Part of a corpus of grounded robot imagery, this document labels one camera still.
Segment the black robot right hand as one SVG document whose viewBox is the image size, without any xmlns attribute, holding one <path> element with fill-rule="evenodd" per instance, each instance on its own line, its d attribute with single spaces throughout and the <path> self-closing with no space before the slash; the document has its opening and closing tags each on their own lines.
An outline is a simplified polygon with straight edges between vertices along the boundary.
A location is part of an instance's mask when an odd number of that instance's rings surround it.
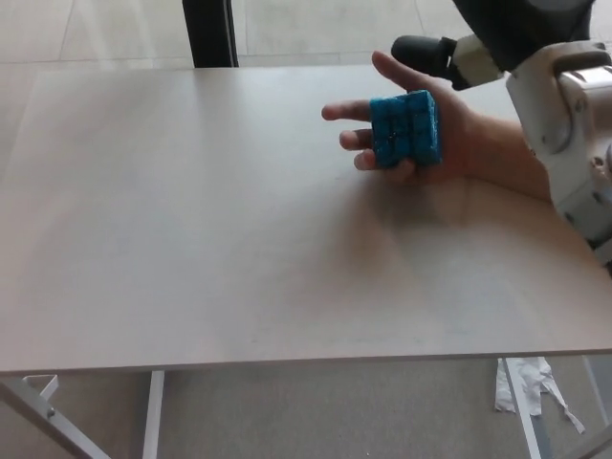
<svg viewBox="0 0 612 459">
<path fill-rule="evenodd" d="M 590 38 L 591 1 L 456 1 L 470 26 L 462 38 L 404 35 L 392 56 L 407 67 L 451 82 L 456 91 L 514 70 L 538 50 Z"/>
</svg>

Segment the person's bare hand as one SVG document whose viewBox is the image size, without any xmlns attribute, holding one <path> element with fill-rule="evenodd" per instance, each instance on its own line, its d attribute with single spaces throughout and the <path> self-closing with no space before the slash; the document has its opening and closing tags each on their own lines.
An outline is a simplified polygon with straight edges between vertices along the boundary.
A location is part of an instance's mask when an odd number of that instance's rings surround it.
<svg viewBox="0 0 612 459">
<path fill-rule="evenodd" d="M 371 130 L 345 130 L 339 134 L 339 144 L 343 149 L 356 153 L 355 168 L 378 171 L 394 183 L 410 186 L 442 183 L 466 175 L 470 165 L 470 142 L 478 116 L 435 78 L 405 66 L 390 55 L 376 51 L 372 54 L 372 64 L 381 76 L 406 91 L 427 90 L 433 95 L 439 111 L 443 161 L 434 166 L 420 167 L 410 160 L 403 160 L 392 168 L 380 168 L 375 159 Z"/>
</svg>

